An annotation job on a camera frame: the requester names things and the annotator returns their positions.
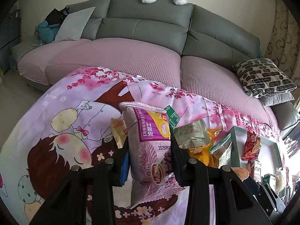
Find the black bag on sofa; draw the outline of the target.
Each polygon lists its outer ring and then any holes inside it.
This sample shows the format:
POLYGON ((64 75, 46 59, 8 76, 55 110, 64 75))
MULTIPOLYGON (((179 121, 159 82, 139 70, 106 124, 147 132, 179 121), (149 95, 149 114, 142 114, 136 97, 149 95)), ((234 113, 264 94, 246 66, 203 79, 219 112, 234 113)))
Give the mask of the black bag on sofa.
POLYGON ((65 7, 62 10, 57 10, 54 8, 45 18, 49 26, 55 24, 62 24, 65 18, 69 15, 68 8, 65 7))

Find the orange biscuit packet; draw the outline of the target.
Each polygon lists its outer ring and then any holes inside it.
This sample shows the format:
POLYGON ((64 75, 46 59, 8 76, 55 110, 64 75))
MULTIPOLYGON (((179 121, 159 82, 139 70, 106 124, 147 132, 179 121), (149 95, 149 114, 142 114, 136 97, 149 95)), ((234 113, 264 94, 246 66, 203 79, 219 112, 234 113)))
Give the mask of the orange biscuit packet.
POLYGON ((128 130, 123 119, 111 119, 111 130, 115 141, 117 143, 117 147, 121 149, 125 143, 125 140, 128 136, 128 130))

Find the grey sofa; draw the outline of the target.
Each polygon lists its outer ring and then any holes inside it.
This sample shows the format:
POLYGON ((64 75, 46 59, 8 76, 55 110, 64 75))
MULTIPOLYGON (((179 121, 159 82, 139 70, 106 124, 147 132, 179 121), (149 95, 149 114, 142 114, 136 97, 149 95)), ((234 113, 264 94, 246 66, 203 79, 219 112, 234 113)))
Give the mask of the grey sofa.
MULTIPOLYGON (((207 59, 232 72, 232 66, 256 58, 259 51, 256 36, 194 4, 177 6, 169 0, 153 4, 143 4, 141 0, 89 0, 66 7, 69 14, 96 7, 80 39, 142 41, 168 48, 182 57, 207 59)), ((42 91, 52 86, 27 82, 42 91)), ((299 113, 291 102, 268 107, 278 121, 281 135, 299 124, 299 113)))

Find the green snack box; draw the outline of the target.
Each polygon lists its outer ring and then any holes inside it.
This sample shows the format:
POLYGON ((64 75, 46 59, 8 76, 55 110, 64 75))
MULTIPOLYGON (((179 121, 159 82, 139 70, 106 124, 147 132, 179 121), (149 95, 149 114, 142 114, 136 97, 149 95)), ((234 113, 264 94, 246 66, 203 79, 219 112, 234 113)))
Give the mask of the green snack box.
POLYGON ((168 115, 168 122, 171 132, 174 131, 177 124, 179 123, 180 116, 177 114, 177 112, 169 105, 164 108, 166 110, 166 113, 168 115))

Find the orange yellow snack bag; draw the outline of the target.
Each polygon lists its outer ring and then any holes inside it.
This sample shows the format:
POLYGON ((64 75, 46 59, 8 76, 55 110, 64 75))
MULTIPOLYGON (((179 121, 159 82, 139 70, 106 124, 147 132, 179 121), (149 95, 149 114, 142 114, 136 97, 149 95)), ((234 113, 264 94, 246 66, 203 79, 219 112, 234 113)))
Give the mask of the orange yellow snack bag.
POLYGON ((216 145, 216 140, 219 134, 222 132, 221 127, 210 128, 206 130, 208 136, 211 139, 211 143, 205 146, 193 147, 188 149, 188 153, 191 158, 195 158, 202 163, 204 163, 208 167, 214 168, 213 156, 211 155, 209 149, 216 145))

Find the grey green foil sachet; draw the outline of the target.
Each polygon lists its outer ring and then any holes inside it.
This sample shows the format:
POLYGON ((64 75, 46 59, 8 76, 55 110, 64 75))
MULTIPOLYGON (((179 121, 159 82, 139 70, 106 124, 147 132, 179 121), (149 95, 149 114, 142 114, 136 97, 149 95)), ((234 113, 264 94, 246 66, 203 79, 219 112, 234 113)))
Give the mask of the grey green foil sachet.
POLYGON ((177 127, 174 130, 174 137, 181 149, 205 146, 211 143, 202 119, 177 127))

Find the green white small packet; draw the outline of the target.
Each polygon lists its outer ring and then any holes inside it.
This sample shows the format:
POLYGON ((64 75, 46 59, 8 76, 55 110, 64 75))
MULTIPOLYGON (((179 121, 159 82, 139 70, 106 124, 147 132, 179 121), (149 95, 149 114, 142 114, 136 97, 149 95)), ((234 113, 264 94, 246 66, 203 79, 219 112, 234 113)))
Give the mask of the green white small packet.
POLYGON ((265 174, 262 177, 262 183, 263 184, 268 184, 273 191, 276 190, 276 177, 274 175, 265 174))

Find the light grey pillow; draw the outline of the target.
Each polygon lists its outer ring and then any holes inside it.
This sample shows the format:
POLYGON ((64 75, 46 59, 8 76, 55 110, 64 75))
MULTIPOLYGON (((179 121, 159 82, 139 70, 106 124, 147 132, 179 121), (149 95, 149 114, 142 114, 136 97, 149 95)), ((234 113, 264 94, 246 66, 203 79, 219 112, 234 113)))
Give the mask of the light grey pillow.
POLYGON ((95 8, 90 7, 70 13, 60 26, 54 42, 78 41, 95 8))

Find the purple chip bag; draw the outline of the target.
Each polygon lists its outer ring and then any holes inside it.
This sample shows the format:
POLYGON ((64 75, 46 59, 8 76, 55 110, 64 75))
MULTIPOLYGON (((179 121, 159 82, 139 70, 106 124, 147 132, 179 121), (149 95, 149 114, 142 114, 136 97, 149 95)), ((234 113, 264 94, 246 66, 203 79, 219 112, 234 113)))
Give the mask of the purple chip bag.
POLYGON ((132 174, 131 205, 169 199, 183 188, 171 159, 171 132, 166 110, 139 102, 122 102, 128 130, 132 174))

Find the grey cushion under pillow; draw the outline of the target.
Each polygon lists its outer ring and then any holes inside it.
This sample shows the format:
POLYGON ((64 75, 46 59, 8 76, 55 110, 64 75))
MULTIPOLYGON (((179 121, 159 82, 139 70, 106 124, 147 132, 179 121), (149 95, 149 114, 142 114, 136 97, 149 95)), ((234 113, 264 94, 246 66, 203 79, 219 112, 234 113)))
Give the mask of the grey cushion under pillow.
POLYGON ((265 107, 274 106, 274 105, 278 105, 281 103, 290 102, 293 100, 294 100, 294 97, 293 97, 292 93, 290 93, 290 92, 287 92, 284 94, 276 94, 271 97, 260 97, 259 98, 260 103, 262 103, 262 105, 265 107))

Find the pale yellow jelly cup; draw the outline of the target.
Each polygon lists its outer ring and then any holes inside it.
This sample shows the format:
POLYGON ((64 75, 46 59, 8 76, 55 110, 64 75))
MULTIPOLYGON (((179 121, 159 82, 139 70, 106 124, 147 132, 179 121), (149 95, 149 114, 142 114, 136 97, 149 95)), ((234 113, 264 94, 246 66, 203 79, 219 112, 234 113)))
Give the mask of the pale yellow jelly cup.
POLYGON ((283 168, 276 168, 276 172, 274 174, 276 179, 276 193, 281 192, 286 186, 286 172, 283 168))

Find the pink cartoon print cloth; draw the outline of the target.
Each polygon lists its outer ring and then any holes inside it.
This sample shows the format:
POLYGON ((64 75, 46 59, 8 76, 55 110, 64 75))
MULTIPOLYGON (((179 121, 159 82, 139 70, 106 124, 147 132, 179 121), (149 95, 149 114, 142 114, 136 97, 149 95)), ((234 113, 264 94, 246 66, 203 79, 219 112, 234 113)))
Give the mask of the pink cartoon print cloth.
POLYGON ((274 141, 285 155, 279 126, 203 96, 139 75, 82 67, 43 94, 20 119, 1 151, 1 199, 18 224, 29 224, 73 165, 94 167, 115 155, 111 120, 121 102, 174 110, 178 125, 203 119, 218 142, 234 126, 274 141))

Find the green edged clear cracker pack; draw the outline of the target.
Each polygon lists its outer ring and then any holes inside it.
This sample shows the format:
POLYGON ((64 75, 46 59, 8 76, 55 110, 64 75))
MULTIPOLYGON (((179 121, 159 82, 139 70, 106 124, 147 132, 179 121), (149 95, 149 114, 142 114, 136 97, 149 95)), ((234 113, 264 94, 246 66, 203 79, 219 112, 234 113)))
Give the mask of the green edged clear cracker pack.
POLYGON ((209 149, 213 156, 213 162, 215 168, 221 168, 224 165, 228 165, 231 160, 231 133, 223 138, 218 144, 209 149))

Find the red white biscuit packet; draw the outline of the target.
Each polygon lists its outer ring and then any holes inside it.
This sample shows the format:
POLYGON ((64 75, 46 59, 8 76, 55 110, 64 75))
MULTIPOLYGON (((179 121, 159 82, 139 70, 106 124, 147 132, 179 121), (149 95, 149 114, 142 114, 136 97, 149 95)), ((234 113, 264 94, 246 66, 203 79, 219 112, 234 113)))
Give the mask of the red white biscuit packet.
POLYGON ((261 163, 258 160, 249 160, 247 170, 254 181, 261 182, 261 163))

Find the red snack packet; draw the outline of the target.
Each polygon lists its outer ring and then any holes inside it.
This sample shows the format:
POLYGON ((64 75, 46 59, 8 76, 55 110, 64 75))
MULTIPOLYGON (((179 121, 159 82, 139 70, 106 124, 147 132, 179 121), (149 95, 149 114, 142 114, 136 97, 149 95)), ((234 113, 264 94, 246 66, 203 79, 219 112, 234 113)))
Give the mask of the red snack packet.
POLYGON ((243 161, 258 160, 261 149, 261 138, 254 132, 253 128, 247 128, 247 139, 244 145, 244 152, 241 157, 243 161))

